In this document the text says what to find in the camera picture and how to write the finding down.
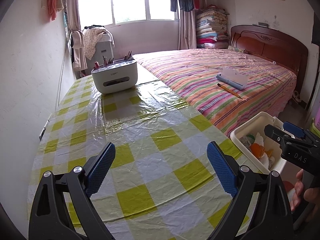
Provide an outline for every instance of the pencil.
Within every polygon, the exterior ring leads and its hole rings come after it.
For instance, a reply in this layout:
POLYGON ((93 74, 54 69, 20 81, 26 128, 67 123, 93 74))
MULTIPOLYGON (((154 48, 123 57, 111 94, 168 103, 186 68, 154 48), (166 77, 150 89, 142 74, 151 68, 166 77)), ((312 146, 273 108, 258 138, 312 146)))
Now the pencil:
POLYGON ((221 85, 221 84, 219 84, 219 83, 218 83, 218 87, 221 87, 222 89, 224 89, 224 90, 227 91, 228 93, 236 96, 237 98, 242 99, 242 97, 239 96, 236 92, 231 91, 230 89, 226 88, 225 86, 223 86, 223 85, 221 85))

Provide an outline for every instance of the floor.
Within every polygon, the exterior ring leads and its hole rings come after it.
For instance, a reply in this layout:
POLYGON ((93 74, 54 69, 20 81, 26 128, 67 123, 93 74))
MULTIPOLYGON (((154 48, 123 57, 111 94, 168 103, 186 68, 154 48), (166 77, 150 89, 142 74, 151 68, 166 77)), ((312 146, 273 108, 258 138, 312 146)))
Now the floor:
POLYGON ((295 103, 293 100, 290 100, 284 108, 284 111, 281 112, 278 116, 282 122, 290 122, 294 125, 297 125, 301 128, 308 128, 306 126, 307 111, 304 110, 301 106, 295 103))

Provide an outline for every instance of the yellow and white checkered tablecloth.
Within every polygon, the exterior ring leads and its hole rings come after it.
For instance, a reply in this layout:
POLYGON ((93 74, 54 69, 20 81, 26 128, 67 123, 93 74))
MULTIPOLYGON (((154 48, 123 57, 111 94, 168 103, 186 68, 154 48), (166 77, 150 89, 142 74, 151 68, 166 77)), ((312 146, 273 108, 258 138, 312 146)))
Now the yellow and white checkered tablecloth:
MULTIPOLYGON (((103 97, 92 76, 77 80, 40 143, 28 215, 45 171, 69 172, 110 141, 116 158, 91 200, 115 239, 207 239, 231 200, 206 155, 213 140, 240 165, 257 171, 231 140, 146 70, 139 69, 135 89, 103 97)), ((256 199, 254 195, 243 230, 256 199)), ((66 202, 73 224, 84 234, 67 194, 66 202)))

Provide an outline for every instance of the white basket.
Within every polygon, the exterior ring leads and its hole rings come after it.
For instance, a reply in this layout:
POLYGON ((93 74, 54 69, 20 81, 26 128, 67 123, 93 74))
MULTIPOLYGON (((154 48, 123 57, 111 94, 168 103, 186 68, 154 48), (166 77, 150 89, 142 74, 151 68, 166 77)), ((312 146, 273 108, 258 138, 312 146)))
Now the white basket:
POLYGON ((275 163, 271 167, 272 171, 282 172, 284 165, 286 164, 286 160, 281 158, 282 150, 279 147, 279 144, 267 137, 264 134, 264 128, 266 125, 271 124, 283 131, 283 123, 276 117, 272 117, 271 115, 260 112, 255 117, 251 118, 249 121, 244 123, 243 125, 236 128, 230 135, 233 143, 239 148, 240 151, 244 153, 245 156, 248 157, 249 160, 264 174, 269 174, 270 171, 266 169, 262 163, 240 142, 240 138, 242 136, 252 134, 256 136, 257 132, 263 137, 265 150, 268 151, 273 149, 272 156, 275 158, 275 163))

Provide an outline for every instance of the window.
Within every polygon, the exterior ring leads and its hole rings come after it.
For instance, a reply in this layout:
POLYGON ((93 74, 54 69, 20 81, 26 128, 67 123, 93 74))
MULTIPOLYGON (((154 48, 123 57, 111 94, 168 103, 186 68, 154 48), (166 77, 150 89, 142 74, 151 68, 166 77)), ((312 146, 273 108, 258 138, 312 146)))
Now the window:
POLYGON ((170 0, 79 0, 81 28, 140 20, 176 20, 170 0))

